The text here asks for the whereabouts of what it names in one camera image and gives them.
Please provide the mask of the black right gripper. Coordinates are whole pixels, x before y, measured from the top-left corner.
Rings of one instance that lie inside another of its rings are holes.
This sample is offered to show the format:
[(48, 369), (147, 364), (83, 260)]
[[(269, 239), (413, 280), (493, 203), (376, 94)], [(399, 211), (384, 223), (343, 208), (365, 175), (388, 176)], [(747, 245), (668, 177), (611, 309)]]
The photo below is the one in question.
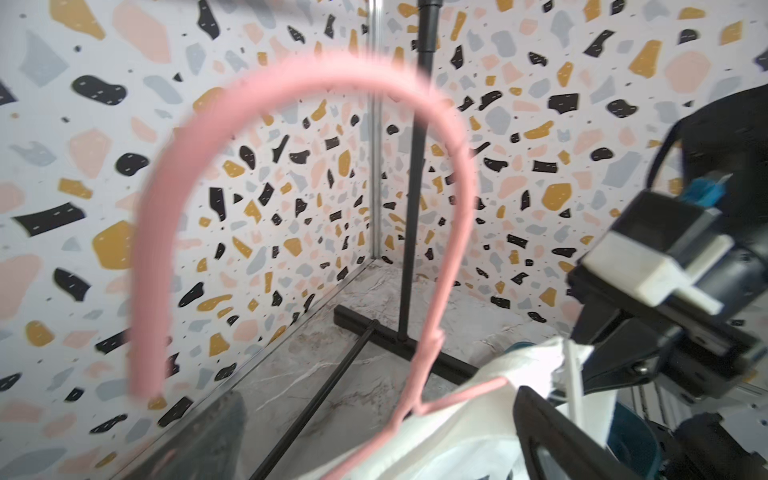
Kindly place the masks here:
[(686, 402), (721, 398), (767, 356), (764, 342), (672, 298), (649, 307), (587, 271), (567, 275), (583, 304), (570, 339), (593, 351), (587, 394), (659, 381)]

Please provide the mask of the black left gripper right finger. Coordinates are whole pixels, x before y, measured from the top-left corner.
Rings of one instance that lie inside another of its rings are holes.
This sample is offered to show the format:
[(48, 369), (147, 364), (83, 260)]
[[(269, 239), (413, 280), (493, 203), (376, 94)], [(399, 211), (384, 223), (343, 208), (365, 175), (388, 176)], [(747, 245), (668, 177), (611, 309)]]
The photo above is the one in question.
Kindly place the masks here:
[(528, 386), (518, 389), (513, 418), (531, 479), (638, 477)]

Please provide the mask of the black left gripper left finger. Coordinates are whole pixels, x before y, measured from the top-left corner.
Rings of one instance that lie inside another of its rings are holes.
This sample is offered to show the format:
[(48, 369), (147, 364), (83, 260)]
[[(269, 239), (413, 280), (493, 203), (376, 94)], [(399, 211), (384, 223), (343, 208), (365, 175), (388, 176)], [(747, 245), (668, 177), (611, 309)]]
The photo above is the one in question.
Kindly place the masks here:
[(232, 479), (244, 436), (246, 406), (230, 391), (148, 460), (129, 479)]

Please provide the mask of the white printed t-shirt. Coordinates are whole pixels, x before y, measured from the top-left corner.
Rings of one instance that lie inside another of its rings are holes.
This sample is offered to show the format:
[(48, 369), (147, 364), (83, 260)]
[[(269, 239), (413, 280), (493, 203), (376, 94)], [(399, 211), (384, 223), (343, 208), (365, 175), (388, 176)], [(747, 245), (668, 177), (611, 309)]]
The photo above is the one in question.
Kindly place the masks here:
[(513, 418), (518, 389), (542, 398), (564, 378), (563, 340), (509, 350), (480, 368), (471, 385), (503, 377), (493, 392), (425, 416), (410, 416), (397, 434), (347, 473), (349, 479), (525, 479)]

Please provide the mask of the pink wire hanger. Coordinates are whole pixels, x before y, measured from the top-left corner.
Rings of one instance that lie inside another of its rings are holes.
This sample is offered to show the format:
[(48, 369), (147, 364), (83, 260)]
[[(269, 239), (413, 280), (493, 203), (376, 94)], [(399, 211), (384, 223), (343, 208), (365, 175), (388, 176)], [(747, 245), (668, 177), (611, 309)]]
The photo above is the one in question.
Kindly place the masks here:
[[(171, 285), (183, 379), (136, 420), (127, 442), (142, 455), (126, 477), (230, 391), (246, 406), (232, 479), (249, 477), (356, 342), (334, 307), (359, 297), (359, 313), (393, 323), (397, 271), (370, 253), (368, 115), (350, 95), (301, 100), (278, 127), (257, 123), (235, 139), (196, 188)], [(271, 477), (366, 439), (405, 374), (367, 344)]]

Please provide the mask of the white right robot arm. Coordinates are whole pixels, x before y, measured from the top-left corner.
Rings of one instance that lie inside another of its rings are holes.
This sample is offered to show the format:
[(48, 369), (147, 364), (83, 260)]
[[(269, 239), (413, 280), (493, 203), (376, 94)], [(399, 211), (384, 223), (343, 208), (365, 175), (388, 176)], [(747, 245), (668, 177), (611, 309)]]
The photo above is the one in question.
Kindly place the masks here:
[(716, 100), (676, 122), (683, 188), (642, 190), (569, 273), (583, 308), (572, 340), (593, 351), (588, 393), (664, 378), (688, 402), (719, 398), (766, 344), (732, 319), (767, 288), (767, 90)]

